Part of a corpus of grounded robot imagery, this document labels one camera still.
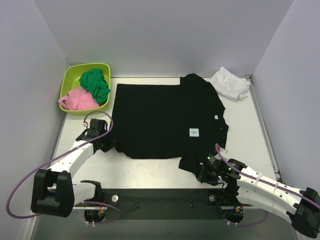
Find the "pink cloth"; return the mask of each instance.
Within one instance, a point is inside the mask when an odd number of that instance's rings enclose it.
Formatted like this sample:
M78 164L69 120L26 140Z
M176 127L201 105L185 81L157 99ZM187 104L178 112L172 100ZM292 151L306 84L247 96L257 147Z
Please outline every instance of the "pink cloth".
M58 100L65 109L69 110L85 110L99 107L99 104L92 97L92 94L78 86L76 89L71 89L68 95L61 97Z

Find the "folded cloth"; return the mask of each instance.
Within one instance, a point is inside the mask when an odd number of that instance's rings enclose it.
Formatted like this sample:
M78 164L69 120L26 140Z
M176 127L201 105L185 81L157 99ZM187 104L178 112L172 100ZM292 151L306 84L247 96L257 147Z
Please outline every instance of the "folded cloth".
M86 71L79 81L80 86L88 90L98 104L107 100L110 89L104 80L101 68L92 68Z
M216 92L234 102L248 96L247 91L251 82L241 79L223 66L217 71L209 82L214 86Z
M85 110L99 107L99 104L92 97L91 93L81 86L78 86L76 89L71 89L68 95L58 100L58 103L69 110Z

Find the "clothes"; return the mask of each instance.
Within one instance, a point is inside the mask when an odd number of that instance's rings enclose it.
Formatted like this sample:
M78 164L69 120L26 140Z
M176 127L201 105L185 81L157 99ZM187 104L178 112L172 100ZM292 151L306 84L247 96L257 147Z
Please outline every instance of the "clothes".
M69 110L85 110L99 107L99 104L94 100L91 93L81 86L71 89L68 95L61 97L58 102L65 109Z
M108 98L110 89L104 80L102 69L92 68L86 71L79 79L81 87L88 90L98 104L104 102Z
M223 66L217 71L209 81L218 94L234 102L242 100L248 96L248 90L251 83L241 79Z
M182 157L179 168L198 175L199 156L226 145L225 108L196 74L181 77L180 85L118 84L115 96L108 136L130 158Z

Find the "white square patch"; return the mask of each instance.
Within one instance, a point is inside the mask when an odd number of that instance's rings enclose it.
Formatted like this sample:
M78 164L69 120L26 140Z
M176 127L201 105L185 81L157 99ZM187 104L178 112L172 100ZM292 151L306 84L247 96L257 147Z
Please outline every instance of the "white square patch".
M199 128L189 128L190 137L199 137Z

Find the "green cloth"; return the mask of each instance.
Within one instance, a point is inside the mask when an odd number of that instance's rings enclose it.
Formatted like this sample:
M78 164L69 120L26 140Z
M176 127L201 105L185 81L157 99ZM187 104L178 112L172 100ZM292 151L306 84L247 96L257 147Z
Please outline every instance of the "green cloth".
M98 104L107 100L110 89L104 80L101 68L92 68L86 71L79 81L80 86L88 90Z

